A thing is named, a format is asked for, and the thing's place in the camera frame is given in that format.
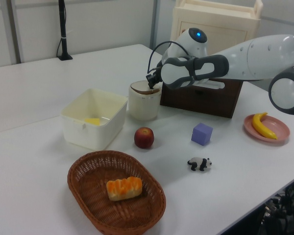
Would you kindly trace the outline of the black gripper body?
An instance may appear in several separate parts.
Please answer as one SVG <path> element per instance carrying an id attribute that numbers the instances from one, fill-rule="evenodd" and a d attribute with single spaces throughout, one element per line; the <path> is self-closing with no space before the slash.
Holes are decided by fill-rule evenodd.
<path id="1" fill-rule="evenodd" d="M 155 85 L 162 82 L 161 78 L 161 68 L 155 68 L 153 74 L 148 74 L 146 76 L 149 85 Z"/>

